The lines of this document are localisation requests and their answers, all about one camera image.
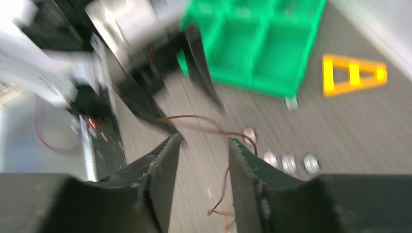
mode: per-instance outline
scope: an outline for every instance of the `green plastic container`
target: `green plastic container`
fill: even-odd
[[[213,81],[296,96],[326,0],[193,0],[182,28],[202,32]],[[188,74],[183,53],[181,69]]]

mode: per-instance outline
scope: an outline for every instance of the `silver round object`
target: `silver round object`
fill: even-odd
[[[267,163],[269,163],[270,165],[272,165],[273,167],[277,167],[278,166],[278,162],[277,162],[277,158],[276,158],[276,154],[274,151],[269,150],[267,152],[265,152],[263,154],[263,160]]]
[[[254,143],[256,143],[257,136],[256,132],[252,127],[247,127],[243,130],[243,134],[248,136]],[[247,145],[251,145],[252,143],[247,138],[244,139]]]
[[[308,154],[304,157],[303,165],[309,174],[318,173],[320,170],[318,159],[312,154]]]
[[[297,171],[296,160],[290,154],[284,155],[282,157],[282,166],[283,166],[283,170],[286,173],[291,174],[291,173],[295,173]]]

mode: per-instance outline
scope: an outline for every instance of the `yellow bracket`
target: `yellow bracket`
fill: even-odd
[[[348,71],[348,81],[335,83],[333,68]],[[372,77],[361,77],[360,72],[370,72]],[[325,54],[323,56],[323,93],[325,97],[382,86],[388,82],[386,64],[350,57]]]

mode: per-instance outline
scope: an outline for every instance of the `gray table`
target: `gray table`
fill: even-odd
[[[381,88],[325,99],[322,94],[322,56],[335,53],[388,63],[388,84]],[[412,83],[371,46],[328,4],[311,56],[296,112],[283,101],[218,85],[226,107],[220,114],[176,73],[168,93],[158,97],[167,115],[198,114],[212,117],[233,131],[253,126],[260,153],[305,153],[318,156],[323,172],[410,173],[412,165]],[[120,127],[128,161],[144,155],[166,136],[136,120],[118,101]],[[171,233],[223,232],[221,216],[207,217],[219,199],[227,166],[227,144],[220,136],[181,130],[188,147],[181,149],[171,219]],[[228,193],[222,209],[231,203]]]

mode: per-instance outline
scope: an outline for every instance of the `brown wire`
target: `brown wire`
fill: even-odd
[[[197,119],[202,119],[205,120],[209,123],[212,123],[216,129],[212,129],[212,128],[207,128],[207,127],[203,127],[203,126],[199,126],[199,125],[194,125],[194,124],[190,124],[187,122],[180,122],[179,124],[172,124],[170,122],[171,119],[177,119],[177,118],[197,118]],[[230,132],[230,131],[225,131],[223,130],[222,126],[215,120],[210,119],[206,116],[199,116],[199,115],[179,115],[179,116],[170,116],[170,117],[163,117],[163,118],[159,118],[158,120],[164,121],[168,124],[172,124],[172,125],[176,125],[176,126],[180,126],[182,128],[186,128],[186,129],[192,129],[198,132],[202,132],[202,133],[213,133],[213,134],[221,134],[221,135],[228,135],[228,136],[240,136],[243,139],[247,139],[251,142],[251,144],[253,145],[253,148],[255,150],[255,155],[258,155],[258,147],[256,146],[256,143],[248,136],[242,134],[242,133],[238,133],[238,132]],[[224,176],[223,176],[223,188],[222,188],[222,195],[220,197],[220,199],[218,200],[218,202],[214,205],[213,208],[211,208],[210,210],[208,210],[207,215],[210,216],[212,213],[216,213],[219,215],[223,215],[223,216],[234,216],[234,214],[232,213],[224,213],[224,212],[220,212],[220,211],[216,211],[216,209],[218,208],[218,206],[222,203],[224,196],[226,194],[226,188],[227,188],[227,176],[229,174],[229,167],[226,169]]]

